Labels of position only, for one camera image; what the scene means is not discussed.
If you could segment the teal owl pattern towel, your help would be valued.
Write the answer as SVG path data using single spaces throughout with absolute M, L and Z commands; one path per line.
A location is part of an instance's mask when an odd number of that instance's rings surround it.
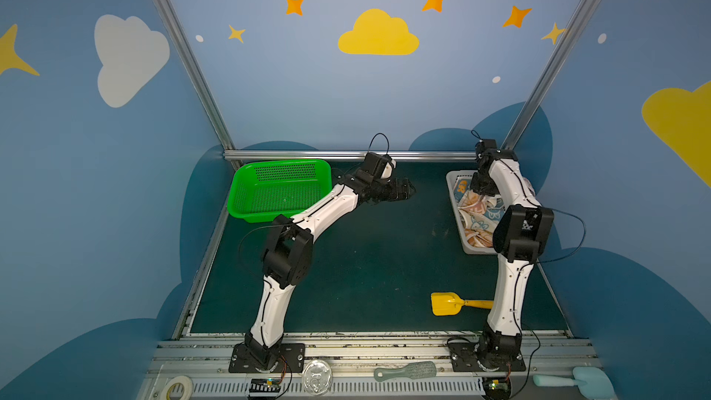
M 470 190 L 470 182 L 471 182 L 470 177 L 459 177 L 457 179 L 457 182 L 455 183 L 455 186 L 454 186 L 453 196 L 455 198 L 455 201 L 458 204 L 460 203 L 462 198 L 467 194 L 468 190 Z

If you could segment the orange pattern towel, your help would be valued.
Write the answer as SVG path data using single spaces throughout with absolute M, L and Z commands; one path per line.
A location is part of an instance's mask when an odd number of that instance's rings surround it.
M 469 217 L 465 227 L 465 237 L 468 244 L 477 248 L 492 248 L 497 225 L 496 220 Z

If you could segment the striped rabbit text towel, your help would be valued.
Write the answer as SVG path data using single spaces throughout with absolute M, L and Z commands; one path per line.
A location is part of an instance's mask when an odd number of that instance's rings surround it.
M 503 200 L 500 196 L 486 196 L 468 190 L 457 203 L 460 209 L 470 214 L 472 218 L 476 216 L 487 220 L 499 221 L 505 213 Z

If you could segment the green plastic basket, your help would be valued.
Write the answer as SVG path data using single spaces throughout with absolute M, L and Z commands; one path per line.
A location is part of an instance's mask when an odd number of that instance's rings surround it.
M 332 188 L 331 166 L 321 159 L 250 163 L 235 172 L 227 209 L 248 223 L 271 222 L 308 209 Z

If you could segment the aluminium rear frame bar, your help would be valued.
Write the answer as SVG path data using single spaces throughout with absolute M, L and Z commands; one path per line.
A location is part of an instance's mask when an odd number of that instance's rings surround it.
M 267 161 L 287 159 L 322 159 L 335 162 L 359 162 L 367 151 L 297 151 L 297 150 L 225 150 L 229 161 Z M 393 151 L 388 155 L 397 162 L 476 162 L 474 151 Z

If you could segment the mint green spatula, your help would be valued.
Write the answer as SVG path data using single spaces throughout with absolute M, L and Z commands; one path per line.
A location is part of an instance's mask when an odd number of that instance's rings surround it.
M 536 374 L 533 382 L 538 387 L 576 387 L 586 399 L 615 399 L 616 393 L 607 374 L 594 367 L 576 367 L 572 377 Z

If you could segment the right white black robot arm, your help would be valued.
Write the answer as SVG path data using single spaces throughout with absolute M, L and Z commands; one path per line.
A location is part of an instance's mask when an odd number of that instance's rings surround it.
M 528 280 L 544 253 L 555 216 L 537 201 L 513 151 L 498 148 L 493 139 L 481 139 L 476 154 L 478 169 L 470 189 L 482 196 L 499 196 L 505 209 L 493 234 L 498 259 L 494 305 L 478 351 L 490 359 L 514 359 L 522 342 L 521 313 Z

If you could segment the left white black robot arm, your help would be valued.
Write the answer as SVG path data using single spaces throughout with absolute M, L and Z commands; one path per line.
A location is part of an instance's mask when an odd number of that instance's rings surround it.
M 408 200 L 416 193 L 407 178 L 348 175 L 333 190 L 292 218 L 277 216 L 262 253 L 262 296 L 244 345 L 261 366 L 279 358 L 286 313 L 296 288 L 307 276 L 318 237 L 364 203 Z

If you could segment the right small circuit board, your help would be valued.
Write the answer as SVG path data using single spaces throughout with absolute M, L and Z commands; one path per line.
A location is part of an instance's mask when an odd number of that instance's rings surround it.
M 511 381 L 507 378 L 483 378 L 484 400 L 509 400 Z

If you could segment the clear round lid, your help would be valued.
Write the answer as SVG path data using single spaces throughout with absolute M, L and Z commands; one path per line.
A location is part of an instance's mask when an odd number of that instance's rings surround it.
M 331 388 L 333 371 L 331 366 L 322 359 L 309 361 L 302 372 L 302 385 L 308 394 L 322 396 Z

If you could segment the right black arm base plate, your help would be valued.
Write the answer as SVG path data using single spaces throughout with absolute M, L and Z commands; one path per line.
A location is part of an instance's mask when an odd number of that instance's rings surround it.
M 511 361 L 479 360 L 478 345 L 454 337 L 445 343 L 450 354 L 450 361 L 454 372 L 525 372 L 527 366 L 522 355 L 514 357 Z

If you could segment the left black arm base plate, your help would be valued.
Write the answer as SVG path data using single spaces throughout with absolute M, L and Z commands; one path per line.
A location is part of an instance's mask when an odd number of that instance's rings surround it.
M 255 357 L 244 343 L 237 344 L 231 353 L 229 373 L 287 373 L 300 374 L 305 363 L 306 346 L 304 344 L 280 344 L 274 356 L 268 357 L 268 365 Z

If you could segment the grey green brush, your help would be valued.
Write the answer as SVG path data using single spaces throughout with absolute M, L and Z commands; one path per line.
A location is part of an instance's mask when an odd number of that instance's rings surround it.
M 391 381 L 395 379 L 424 380 L 437 375 L 438 369 L 432 361 L 409 363 L 399 368 L 376 368 L 373 377 L 376 381 Z

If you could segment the grey plastic basket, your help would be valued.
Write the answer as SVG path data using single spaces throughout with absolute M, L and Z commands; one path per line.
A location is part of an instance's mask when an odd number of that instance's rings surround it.
M 451 207 L 453 209 L 453 213 L 455 216 L 455 221 L 457 222 L 457 230 L 458 230 L 458 235 L 460 242 L 462 244 L 463 250 L 466 254 L 471 255 L 471 256 L 495 256 L 496 251 L 494 250 L 494 247 L 492 248 L 477 248 L 477 247 L 472 247 L 468 244 L 467 239 L 465 237 L 465 227 L 466 227 L 466 221 L 468 220 L 470 214 L 466 213 L 463 209 L 460 209 L 457 206 L 457 202 L 455 201 L 455 198 L 453 196 L 454 192 L 454 186 L 455 183 L 457 182 L 457 179 L 459 177 L 470 177 L 472 178 L 472 175 L 474 174 L 476 170 L 454 170 L 448 172 L 446 174 L 446 183 L 449 189 L 449 199 L 451 203 Z

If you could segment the aluminium left frame post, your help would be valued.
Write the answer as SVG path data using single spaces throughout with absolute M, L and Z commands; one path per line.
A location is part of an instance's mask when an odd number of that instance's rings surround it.
M 226 122 L 218 108 L 217 102 L 209 89 L 207 80 L 200 69 L 194 51 L 185 34 L 183 26 L 171 3 L 171 0 L 152 0 L 159 17 L 166 27 L 170 40 L 183 63 L 187 75 L 196 90 L 196 94 L 203 106 L 207 118 L 209 119 L 223 150 L 233 150 L 234 143 L 229 134 Z

